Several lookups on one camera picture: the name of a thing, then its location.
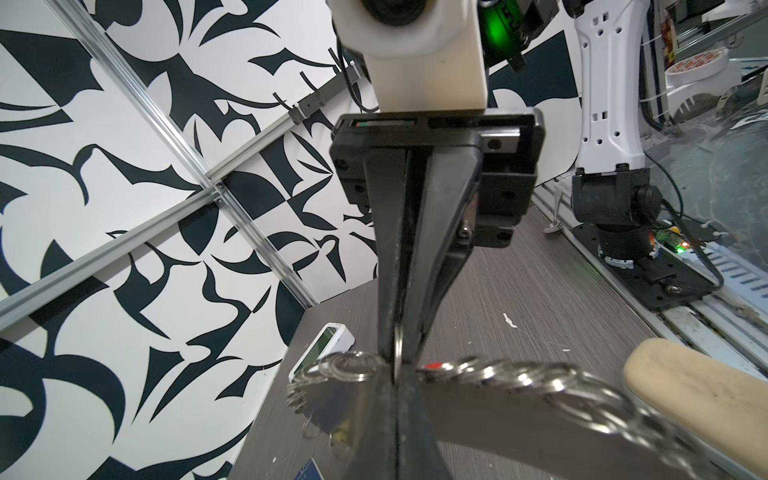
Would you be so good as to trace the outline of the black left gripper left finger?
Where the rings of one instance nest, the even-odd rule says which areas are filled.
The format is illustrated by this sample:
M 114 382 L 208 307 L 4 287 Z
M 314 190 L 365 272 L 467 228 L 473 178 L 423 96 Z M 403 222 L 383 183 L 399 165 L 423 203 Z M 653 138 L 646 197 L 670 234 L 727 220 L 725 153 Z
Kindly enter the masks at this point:
M 397 478 L 397 403 L 390 367 L 373 380 L 362 437 L 350 462 L 351 479 Z

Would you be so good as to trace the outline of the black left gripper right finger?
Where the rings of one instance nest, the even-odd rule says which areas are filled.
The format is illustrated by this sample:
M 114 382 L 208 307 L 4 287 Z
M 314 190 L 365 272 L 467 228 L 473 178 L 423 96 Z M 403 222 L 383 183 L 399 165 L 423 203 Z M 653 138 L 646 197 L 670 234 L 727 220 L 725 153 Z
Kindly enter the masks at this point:
M 396 479 L 451 479 L 423 403 L 421 382 L 413 365 L 405 365 L 395 384 Z

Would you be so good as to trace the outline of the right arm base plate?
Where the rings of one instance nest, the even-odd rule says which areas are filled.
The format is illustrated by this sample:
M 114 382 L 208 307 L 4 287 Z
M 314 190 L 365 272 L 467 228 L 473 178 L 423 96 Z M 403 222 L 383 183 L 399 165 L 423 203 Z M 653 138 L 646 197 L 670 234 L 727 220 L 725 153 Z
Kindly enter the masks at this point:
M 599 255 L 594 226 L 581 224 L 571 233 L 648 310 L 664 311 L 683 306 L 715 291 L 715 283 L 665 249 L 661 249 L 655 258 L 643 259 L 625 269 L 610 265 Z

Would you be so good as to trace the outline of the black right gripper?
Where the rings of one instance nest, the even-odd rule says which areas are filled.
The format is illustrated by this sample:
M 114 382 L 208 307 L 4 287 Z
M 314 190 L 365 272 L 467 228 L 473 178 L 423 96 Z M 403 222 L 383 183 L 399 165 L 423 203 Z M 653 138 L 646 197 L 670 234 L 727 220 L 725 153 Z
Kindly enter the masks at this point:
M 457 233 L 476 190 L 473 244 L 509 246 L 528 210 L 544 139 L 535 108 L 346 114 L 336 122 L 331 159 L 349 202 L 373 217 L 382 357 L 418 361 L 468 258 L 469 241 Z M 408 161 L 427 164 L 404 301 Z

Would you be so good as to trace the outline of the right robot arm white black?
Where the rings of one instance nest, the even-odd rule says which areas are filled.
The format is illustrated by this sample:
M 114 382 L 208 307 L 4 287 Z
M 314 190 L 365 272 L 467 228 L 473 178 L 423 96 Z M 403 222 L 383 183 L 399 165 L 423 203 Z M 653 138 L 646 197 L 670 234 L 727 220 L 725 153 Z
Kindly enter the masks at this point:
M 337 47 L 362 58 L 378 108 L 347 114 L 331 158 L 350 202 L 371 210 L 378 255 L 378 351 L 419 359 L 436 312 L 477 246 L 502 248 L 524 215 L 544 146 L 540 112 L 488 104 L 488 73 L 522 54 L 560 10 L 582 69 L 572 209 L 602 252 L 653 250 L 660 194 L 640 144 L 645 1 L 334 1 Z

